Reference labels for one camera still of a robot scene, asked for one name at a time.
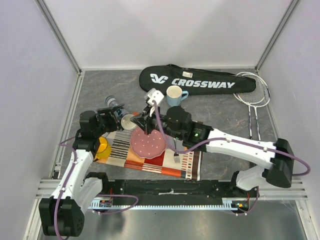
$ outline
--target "logo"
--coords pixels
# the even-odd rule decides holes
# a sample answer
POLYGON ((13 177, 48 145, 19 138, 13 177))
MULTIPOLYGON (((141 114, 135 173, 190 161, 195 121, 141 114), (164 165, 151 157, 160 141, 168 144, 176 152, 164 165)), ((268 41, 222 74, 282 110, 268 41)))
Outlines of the logo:
POLYGON ((172 85, 186 86, 194 88, 209 88, 209 89, 230 89, 235 82, 220 82, 220 81, 196 81, 176 78, 172 81, 172 85))
POLYGON ((158 77, 157 74, 151 73, 150 74, 152 82, 155 84, 163 84, 166 80, 168 80, 167 76, 161 76, 160 78, 158 77))

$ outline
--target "badminton racket bag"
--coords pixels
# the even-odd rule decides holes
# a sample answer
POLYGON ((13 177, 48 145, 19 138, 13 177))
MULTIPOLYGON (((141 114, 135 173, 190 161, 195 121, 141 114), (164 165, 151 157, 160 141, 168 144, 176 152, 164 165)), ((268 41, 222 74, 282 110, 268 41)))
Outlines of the badminton racket bag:
POLYGON ((189 95, 249 93, 256 89, 256 80, 229 72, 182 68, 169 64, 149 66, 139 77, 140 87, 148 92, 157 89, 166 95, 167 88, 177 85, 189 95))

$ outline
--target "racket strings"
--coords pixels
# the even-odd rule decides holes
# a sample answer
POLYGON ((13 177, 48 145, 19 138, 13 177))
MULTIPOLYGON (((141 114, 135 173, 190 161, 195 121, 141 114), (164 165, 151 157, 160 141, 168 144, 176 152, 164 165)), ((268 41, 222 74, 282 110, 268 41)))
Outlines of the racket strings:
POLYGON ((252 79, 255 79, 256 88, 252 92, 237 93, 237 98, 252 107, 263 107, 269 103, 270 94, 266 83, 256 75, 242 74, 252 79))

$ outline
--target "gray mat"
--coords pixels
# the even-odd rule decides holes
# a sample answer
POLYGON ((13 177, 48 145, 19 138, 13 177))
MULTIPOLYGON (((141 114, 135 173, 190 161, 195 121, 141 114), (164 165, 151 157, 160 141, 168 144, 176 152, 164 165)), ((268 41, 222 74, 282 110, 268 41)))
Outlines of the gray mat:
MULTIPOLYGON (((221 69, 229 73, 254 72, 253 69, 221 69)), ((69 136, 79 129, 79 115, 87 110, 106 108, 105 98, 114 95, 119 103, 124 103, 129 112, 141 112, 146 107, 145 92, 139 86, 140 70, 104 70, 86 71, 79 99, 73 116, 69 136)), ((223 132, 249 138, 248 107, 235 99, 233 94, 189 96, 181 103, 192 119, 223 132)), ((169 105, 161 104, 161 113, 165 114, 169 105)), ((262 141, 274 141, 275 136, 265 107, 257 110, 262 141)), ((255 116, 252 114, 253 138, 258 139, 255 116)), ((65 151, 60 177, 64 174, 71 152, 65 151)), ((249 162, 218 153, 204 153, 201 165, 201 179, 230 180, 237 170, 246 170, 249 162)), ((172 176, 139 171, 124 167, 93 162, 88 172, 106 172, 109 179, 176 179, 172 176)))

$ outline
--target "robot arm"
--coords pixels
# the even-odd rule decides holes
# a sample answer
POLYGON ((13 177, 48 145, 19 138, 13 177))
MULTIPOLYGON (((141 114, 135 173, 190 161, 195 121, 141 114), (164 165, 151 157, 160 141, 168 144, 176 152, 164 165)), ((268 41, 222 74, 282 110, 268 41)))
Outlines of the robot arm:
MULTIPOLYGON (((152 130, 160 130, 155 115, 155 106, 163 100, 164 95, 155 89, 146 95, 148 106, 131 121, 137 124, 145 134, 152 130)), ((242 190, 249 191, 256 186, 272 184, 280 188, 291 187, 294 161, 269 150, 280 150, 293 155, 288 141, 279 138, 277 142, 263 142, 250 140, 231 134, 227 134, 211 126, 192 121, 191 114, 180 106, 170 107, 166 115, 160 115, 161 126, 168 136, 181 140, 189 149, 209 139, 221 139, 208 141, 198 146, 195 150, 230 155, 250 161, 257 166, 245 171, 237 171, 233 174, 231 185, 242 190), (261 149, 249 145, 261 146, 261 149)))
POLYGON ((114 114, 120 107, 121 105, 98 109, 97 113, 94 111, 81 113, 80 129, 72 145, 76 159, 72 154, 58 187, 50 198, 42 198, 39 203, 42 229, 46 236, 56 235, 55 214, 57 214, 56 227, 61 236, 79 236, 83 230, 86 210, 97 194, 108 189, 104 184, 108 182, 105 172, 90 172, 86 177, 85 174, 100 146, 99 137, 106 132, 122 130, 121 123, 114 114))

